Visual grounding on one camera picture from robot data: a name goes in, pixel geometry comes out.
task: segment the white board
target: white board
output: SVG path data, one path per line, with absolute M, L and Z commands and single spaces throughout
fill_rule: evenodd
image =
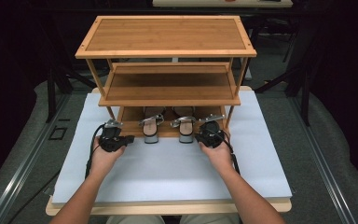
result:
M 290 198 L 291 190 L 272 144 L 255 93 L 240 91 L 229 129 L 241 175 L 265 198 Z M 99 107 L 99 93 L 87 96 L 76 134 L 55 186 L 52 203 L 66 203 L 84 180 L 90 141 L 99 125 L 109 120 Z M 118 107 L 112 107 L 118 114 Z M 171 202 L 230 199 L 225 184 L 193 144 L 159 138 L 145 144 L 135 138 L 100 187 L 96 203 Z

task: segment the wrist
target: wrist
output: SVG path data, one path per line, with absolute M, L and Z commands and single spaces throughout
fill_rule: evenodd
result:
M 104 175 L 100 175 L 100 174 L 90 172 L 89 176 L 87 176 L 86 179 L 89 179 L 90 181 L 101 185 L 103 183 L 103 180 L 104 180 Z
M 225 175 L 227 173 L 236 172 L 232 164 L 223 164 L 214 167 L 220 175 Z

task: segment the table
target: table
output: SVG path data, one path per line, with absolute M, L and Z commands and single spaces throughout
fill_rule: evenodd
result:
M 260 1 L 260 0 L 153 0 L 153 7 L 291 7 L 292 0 Z
M 96 129 L 108 120 L 106 111 L 96 104 L 99 97 L 98 93 L 90 93 L 86 99 L 74 141 L 57 180 L 54 195 L 46 208 L 50 216 L 59 212 L 84 179 L 90 139 L 95 131 L 91 127 Z M 255 93 L 240 91 L 240 98 L 243 104 L 236 107 L 230 130 L 231 144 L 237 155 L 241 175 L 278 211 L 287 212 L 291 209 L 291 190 Z M 163 147 L 166 142 L 169 148 Z M 159 155 L 164 160 L 158 161 L 153 155 Z M 175 162 L 172 159 L 178 157 L 186 160 Z M 159 169 L 153 165 L 155 162 L 159 162 Z M 134 166 L 142 169 L 131 169 Z M 125 175 L 120 174 L 123 169 L 126 170 Z M 108 216 L 235 212 L 237 210 L 226 186 L 196 143 L 180 144 L 175 138 L 162 138 L 160 143 L 147 145 L 143 144 L 143 138 L 135 138 L 134 144 L 127 148 L 104 180 L 91 214 Z

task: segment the person's left hand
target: person's left hand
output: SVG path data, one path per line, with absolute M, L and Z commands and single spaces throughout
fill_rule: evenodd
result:
M 100 177 L 104 179 L 104 177 L 109 173 L 115 164 L 116 160 L 123 155 L 124 149 L 126 147 L 121 147 L 117 151 L 107 152 L 103 150 L 99 145 L 100 136 L 95 137 L 94 139 L 94 153 L 92 155 L 92 164 L 89 169 L 89 175 Z

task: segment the wooden shelf unit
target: wooden shelf unit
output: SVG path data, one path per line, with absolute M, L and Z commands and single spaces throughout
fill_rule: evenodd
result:
M 238 16 L 99 16 L 76 57 L 86 59 L 101 93 L 99 106 L 124 123 L 123 134 L 143 136 L 138 120 L 143 106 L 195 106 L 196 118 L 226 114 L 228 131 L 248 58 L 256 52 Z M 224 62 L 112 63 L 120 58 L 225 58 Z M 231 65 L 243 58 L 237 82 Z M 106 59 L 110 72 L 102 83 L 93 59 Z M 118 115 L 110 106 L 120 106 Z M 173 114 L 158 127 L 159 136 L 178 136 Z

